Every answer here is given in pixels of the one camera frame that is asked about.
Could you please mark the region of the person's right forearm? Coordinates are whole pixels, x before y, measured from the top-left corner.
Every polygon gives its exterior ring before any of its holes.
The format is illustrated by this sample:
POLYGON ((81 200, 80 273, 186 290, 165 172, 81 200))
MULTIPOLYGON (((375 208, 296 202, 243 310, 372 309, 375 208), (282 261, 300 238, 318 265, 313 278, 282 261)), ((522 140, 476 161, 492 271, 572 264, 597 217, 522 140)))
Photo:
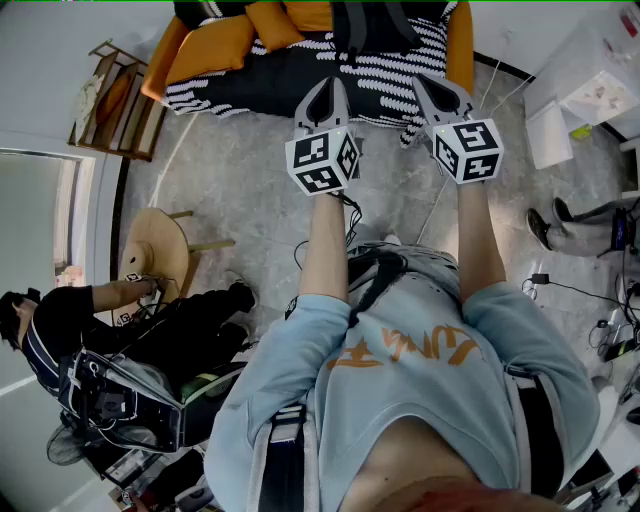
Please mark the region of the person's right forearm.
POLYGON ((482 182, 457 186, 460 300, 506 281, 482 182))

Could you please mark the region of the wooden shelf rack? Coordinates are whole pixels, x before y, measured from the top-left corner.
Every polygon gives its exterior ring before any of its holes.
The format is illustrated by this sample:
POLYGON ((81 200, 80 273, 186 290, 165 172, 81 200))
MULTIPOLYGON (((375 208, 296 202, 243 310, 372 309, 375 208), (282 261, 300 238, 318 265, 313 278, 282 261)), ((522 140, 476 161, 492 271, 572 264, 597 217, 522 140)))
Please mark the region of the wooden shelf rack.
POLYGON ((73 126, 67 144, 130 160, 150 162, 165 118, 166 107, 143 92, 143 79, 148 70, 148 64, 120 49, 110 40, 103 42, 89 54, 98 58, 98 64, 91 77, 94 74, 105 74, 105 79, 78 145, 75 145, 73 140, 75 130, 73 104, 73 126), (135 78, 120 119, 114 124, 99 127, 96 124, 98 102, 115 79, 121 73, 127 72, 133 72, 135 78))

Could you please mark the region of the white cabinet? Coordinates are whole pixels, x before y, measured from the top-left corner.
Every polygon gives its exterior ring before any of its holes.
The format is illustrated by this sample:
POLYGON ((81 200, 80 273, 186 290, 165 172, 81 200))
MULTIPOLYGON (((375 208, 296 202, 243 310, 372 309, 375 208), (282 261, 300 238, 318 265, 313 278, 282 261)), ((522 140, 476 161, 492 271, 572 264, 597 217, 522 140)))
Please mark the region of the white cabinet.
POLYGON ((573 158, 570 134, 640 106, 640 2, 583 18, 523 93, 537 169, 573 158))

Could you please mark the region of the light blue printed t-shirt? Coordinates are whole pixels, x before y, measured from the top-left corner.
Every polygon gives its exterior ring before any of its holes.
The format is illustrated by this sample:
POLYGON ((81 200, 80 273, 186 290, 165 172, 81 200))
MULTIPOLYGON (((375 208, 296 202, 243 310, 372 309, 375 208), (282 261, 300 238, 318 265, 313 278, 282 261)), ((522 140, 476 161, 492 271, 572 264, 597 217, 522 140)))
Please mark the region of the light blue printed t-shirt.
POLYGON ((355 325, 349 306, 305 295, 274 322, 217 414, 205 473, 225 512, 244 512, 254 443, 274 414, 305 402, 319 438, 320 505, 336 512, 375 441, 414 416, 438 432, 480 481, 520 477, 504 369, 553 388, 565 458, 589 446, 599 402, 582 363, 540 307, 499 283, 457 305, 437 282, 406 275, 355 325))

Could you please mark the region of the white door frame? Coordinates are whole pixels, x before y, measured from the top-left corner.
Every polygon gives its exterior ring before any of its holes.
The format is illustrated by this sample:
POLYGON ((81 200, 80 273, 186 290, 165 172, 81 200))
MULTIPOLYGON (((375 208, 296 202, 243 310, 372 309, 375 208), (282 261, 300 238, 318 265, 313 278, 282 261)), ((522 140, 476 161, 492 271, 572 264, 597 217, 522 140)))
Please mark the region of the white door frame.
POLYGON ((100 156, 0 148, 0 294, 108 277, 114 190, 100 156))

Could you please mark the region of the black floor fan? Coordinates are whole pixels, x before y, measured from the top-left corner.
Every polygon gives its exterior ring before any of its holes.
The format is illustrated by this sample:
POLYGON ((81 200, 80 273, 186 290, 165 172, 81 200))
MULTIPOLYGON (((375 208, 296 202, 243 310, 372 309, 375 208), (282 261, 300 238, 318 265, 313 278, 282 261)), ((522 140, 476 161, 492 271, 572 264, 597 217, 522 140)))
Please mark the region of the black floor fan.
POLYGON ((101 440, 97 431, 61 424, 46 445, 47 459, 57 466, 69 466, 87 457, 101 440))

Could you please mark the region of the large orange cushion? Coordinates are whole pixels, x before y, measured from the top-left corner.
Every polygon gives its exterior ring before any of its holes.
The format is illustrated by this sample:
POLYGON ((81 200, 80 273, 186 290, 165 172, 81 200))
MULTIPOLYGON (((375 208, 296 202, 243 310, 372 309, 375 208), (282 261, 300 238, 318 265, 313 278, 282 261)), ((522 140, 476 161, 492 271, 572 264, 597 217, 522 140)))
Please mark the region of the large orange cushion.
POLYGON ((247 15, 209 23, 184 39, 169 69, 167 86, 206 73, 242 69, 254 42, 255 29, 247 15))

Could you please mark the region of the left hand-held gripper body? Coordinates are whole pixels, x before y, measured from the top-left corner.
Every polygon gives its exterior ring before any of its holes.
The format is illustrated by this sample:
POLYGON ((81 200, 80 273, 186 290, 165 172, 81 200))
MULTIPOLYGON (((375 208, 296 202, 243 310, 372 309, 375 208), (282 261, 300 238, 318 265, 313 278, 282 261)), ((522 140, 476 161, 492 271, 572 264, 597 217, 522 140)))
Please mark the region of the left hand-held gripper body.
POLYGON ((346 190, 359 177, 361 151, 348 125, 288 141, 285 156, 289 177, 306 196, 346 190))

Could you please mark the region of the white flower bunch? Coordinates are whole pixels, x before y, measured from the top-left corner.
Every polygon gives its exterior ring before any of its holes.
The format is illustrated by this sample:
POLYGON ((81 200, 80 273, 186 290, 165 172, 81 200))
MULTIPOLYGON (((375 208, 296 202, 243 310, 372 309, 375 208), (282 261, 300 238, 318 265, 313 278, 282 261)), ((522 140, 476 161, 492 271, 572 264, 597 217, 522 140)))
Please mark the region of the white flower bunch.
POLYGON ((94 74, 80 89, 74 100, 74 144, 78 145, 87 127, 91 112, 96 104, 98 93, 104 82, 105 74, 94 74))

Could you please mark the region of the flat orange pillow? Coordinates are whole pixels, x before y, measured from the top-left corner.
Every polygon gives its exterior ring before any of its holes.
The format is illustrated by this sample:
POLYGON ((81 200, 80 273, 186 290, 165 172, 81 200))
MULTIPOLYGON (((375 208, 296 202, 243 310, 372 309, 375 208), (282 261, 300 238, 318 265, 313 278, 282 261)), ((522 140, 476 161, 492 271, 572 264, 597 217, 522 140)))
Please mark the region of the flat orange pillow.
POLYGON ((109 87, 96 107, 96 124, 99 127, 116 123, 124 110, 135 74, 121 73, 109 87))

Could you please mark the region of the orange sofa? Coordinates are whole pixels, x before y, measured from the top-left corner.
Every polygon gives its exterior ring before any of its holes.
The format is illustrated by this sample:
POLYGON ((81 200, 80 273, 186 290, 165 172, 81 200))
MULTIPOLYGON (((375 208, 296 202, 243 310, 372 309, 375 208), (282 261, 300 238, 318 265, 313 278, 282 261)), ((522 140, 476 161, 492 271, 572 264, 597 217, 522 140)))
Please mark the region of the orange sofa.
MULTIPOLYGON (((209 15, 211 23, 200 28, 190 28, 175 16, 152 55, 143 78, 142 93, 161 102, 166 88, 181 80, 242 69, 258 35, 267 37, 269 53, 280 52, 287 43, 304 42, 303 32, 326 31, 332 24, 327 2, 287 2, 285 6, 287 12, 277 15, 273 0, 264 7, 254 2, 228 21, 209 15)), ((466 2, 448 2, 441 19, 447 38, 446 78, 472 93, 471 8, 466 2)))

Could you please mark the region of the black and white knitted blanket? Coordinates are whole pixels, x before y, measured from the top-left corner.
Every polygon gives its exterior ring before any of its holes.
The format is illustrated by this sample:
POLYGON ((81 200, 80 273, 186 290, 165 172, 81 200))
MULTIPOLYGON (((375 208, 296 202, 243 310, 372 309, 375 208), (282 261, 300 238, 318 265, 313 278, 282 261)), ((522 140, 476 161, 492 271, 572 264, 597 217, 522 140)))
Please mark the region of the black and white knitted blanket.
MULTIPOLYGON (((178 2, 175 16, 190 28, 242 13, 260 2, 178 2)), ((350 118, 377 127, 396 129, 403 147, 410 146, 424 126, 411 81, 414 75, 446 77, 446 28, 411 19, 422 39, 407 53, 373 53, 348 57, 337 54, 333 24, 326 31, 303 32, 305 41, 267 53, 258 36, 244 67, 212 72, 166 88, 161 101, 179 114, 206 111, 221 118, 244 112, 292 117, 308 91, 321 80, 338 77, 347 92, 350 118)))

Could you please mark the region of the small orange cushion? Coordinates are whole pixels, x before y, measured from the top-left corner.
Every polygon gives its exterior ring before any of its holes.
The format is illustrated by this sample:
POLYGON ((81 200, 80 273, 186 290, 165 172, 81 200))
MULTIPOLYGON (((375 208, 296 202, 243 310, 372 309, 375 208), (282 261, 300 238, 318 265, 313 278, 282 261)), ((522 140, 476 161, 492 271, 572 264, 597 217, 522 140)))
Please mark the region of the small orange cushion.
POLYGON ((304 40, 280 2, 255 2, 246 6, 245 12, 267 53, 304 40))

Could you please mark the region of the light blue denim shorts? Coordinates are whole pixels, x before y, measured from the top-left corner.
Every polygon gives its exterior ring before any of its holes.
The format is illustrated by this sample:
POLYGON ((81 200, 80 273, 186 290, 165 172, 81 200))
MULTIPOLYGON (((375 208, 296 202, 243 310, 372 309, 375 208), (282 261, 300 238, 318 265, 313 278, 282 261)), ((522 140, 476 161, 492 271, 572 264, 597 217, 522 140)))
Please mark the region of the light blue denim shorts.
POLYGON ((349 292, 367 309, 405 275, 425 278, 460 302, 458 265, 448 253, 420 245, 355 242, 347 249, 349 292))

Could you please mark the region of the dark grey backpack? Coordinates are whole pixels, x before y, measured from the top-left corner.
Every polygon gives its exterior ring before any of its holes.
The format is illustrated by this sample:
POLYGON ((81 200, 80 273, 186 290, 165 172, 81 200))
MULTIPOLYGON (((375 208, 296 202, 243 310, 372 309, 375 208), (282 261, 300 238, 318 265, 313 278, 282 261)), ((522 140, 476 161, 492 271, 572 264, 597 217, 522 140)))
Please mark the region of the dark grey backpack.
POLYGON ((337 54, 407 53, 422 39, 411 19, 438 24, 446 2, 335 1, 331 3, 333 45, 337 54))

